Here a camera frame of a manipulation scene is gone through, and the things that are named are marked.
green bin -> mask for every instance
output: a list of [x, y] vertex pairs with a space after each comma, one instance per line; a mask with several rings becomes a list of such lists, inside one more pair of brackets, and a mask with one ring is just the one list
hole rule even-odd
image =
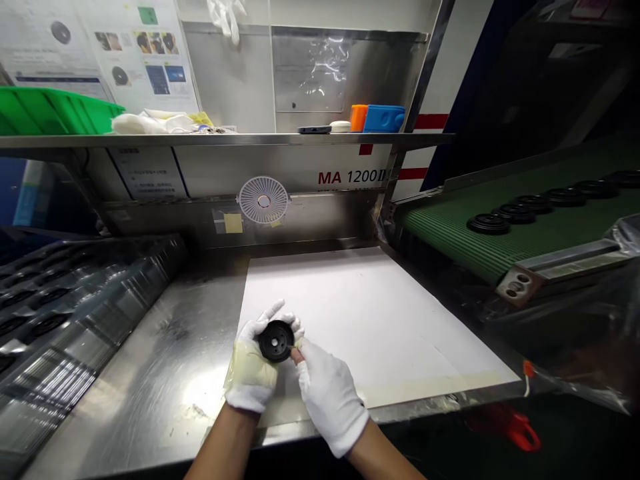
[[0, 135], [96, 135], [124, 107], [62, 90], [0, 87]]

small white container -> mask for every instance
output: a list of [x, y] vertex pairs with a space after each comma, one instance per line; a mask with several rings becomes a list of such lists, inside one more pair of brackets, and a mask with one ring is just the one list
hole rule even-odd
[[329, 124], [331, 127], [331, 133], [349, 133], [351, 129], [351, 122], [346, 120], [336, 120]]

stainless steel workbench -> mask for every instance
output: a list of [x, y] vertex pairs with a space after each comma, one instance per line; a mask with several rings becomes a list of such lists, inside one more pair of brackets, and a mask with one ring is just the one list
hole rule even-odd
[[[354, 246], [321, 241], [200, 253], [156, 301], [23, 478], [84, 479], [193, 459], [222, 405], [250, 258]], [[386, 252], [413, 273], [393, 251]], [[521, 375], [520, 356], [483, 340]], [[523, 382], [514, 382], [380, 407], [371, 416], [379, 423], [405, 421], [523, 392]], [[271, 445], [316, 434], [304, 421], [262, 429], [256, 442]]]

sticky note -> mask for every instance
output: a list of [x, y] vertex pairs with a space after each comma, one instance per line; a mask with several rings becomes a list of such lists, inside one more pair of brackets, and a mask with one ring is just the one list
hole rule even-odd
[[227, 233], [242, 233], [242, 215], [225, 213], [225, 229]]

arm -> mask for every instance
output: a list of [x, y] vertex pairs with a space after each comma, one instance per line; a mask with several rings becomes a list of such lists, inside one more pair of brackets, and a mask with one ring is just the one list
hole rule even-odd
[[225, 379], [226, 402], [185, 480], [237, 480], [244, 476], [255, 428], [278, 376], [276, 366], [260, 354], [258, 335], [272, 320], [290, 324], [296, 341], [305, 332], [294, 314], [276, 316], [284, 304], [284, 300], [278, 300], [238, 333]]
[[367, 422], [347, 460], [367, 480], [424, 479], [372, 420]]
[[225, 402], [185, 480], [241, 479], [258, 420], [258, 413]]
[[367, 480], [424, 479], [369, 418], [346, 363], [303, 339], [291, 351], [302, 400], [331, 452]]

